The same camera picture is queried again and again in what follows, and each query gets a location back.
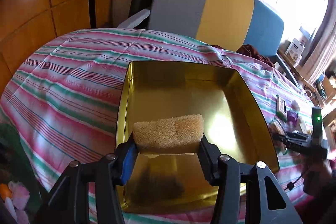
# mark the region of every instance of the purple object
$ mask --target purple object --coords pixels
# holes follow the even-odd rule
[[[297,112],[287,110],[287,122],[292,122],[294,126],[296,126],[297,122]]]
[[[25,211],[15,210],[18,224],[29,224],[29,219]]]
[[[13,192],[13,205],[19,210],[24,210],[29,199],[29,191],[21,182],[10,181],[8,187]]]

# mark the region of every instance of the gold metal tray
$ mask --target gold metal tray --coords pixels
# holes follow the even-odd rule
[[[204,134],[237,161],[264,161],[279,170],[263,114],[236,70],[188,62],[133,61],[121,94],[117,145],[133,124],[201,114]],[[241,194],[246,190],[241,185]],[[130,180],[118,187],[120,204],[132,213],[177,213],[212,206],[218,187],[204,179],[197,154],[138,155]]]

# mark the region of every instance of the small package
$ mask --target small package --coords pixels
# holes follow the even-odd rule
[[[285,54],[290,57],[294,62],[300,59],[300,56],[305,49],[304,46],[301,46],[300,42],[297,39],[293,39],[293,42],[290,43],[288,49]]]
[[[287,121],[287,110],[286,110],[286,102],[282,99],[279,95],[277,95],[277,109],[276,109],[277,116],[283,120],[284,122]]]

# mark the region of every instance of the striped tablecloth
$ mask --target striped tablecloth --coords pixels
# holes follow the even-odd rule
[[[253,58],[220,50],[198,40],[150,30],[79,30],[54,39],[32,54],[16,71],[0,101],[0,122],[12,124],[36,178],[50,190],[68,163],[99,160],[114,151],[118,106],[128,63],[133,60],[189,61],[238,70],[267,122],[276,95],[288,107],[296,100],[311,127],[312,103],[277,70]],[[277,178],[285,188],[301,174],[300,156],[278,154]],[[288,193],[303,200],[303,180]],[[90,219],[96,221],[90,189]],[[241,221],[244,221],[241,204]],[[213,208],[177,215],[124,214],[126,223],[202,223]]]

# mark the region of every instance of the beige sponge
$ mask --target beige sponge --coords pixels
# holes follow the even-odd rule
[[[133,137],[141,153],[197,153],[203,137],[203,117],[197,114],[156,122],[136,122]]]

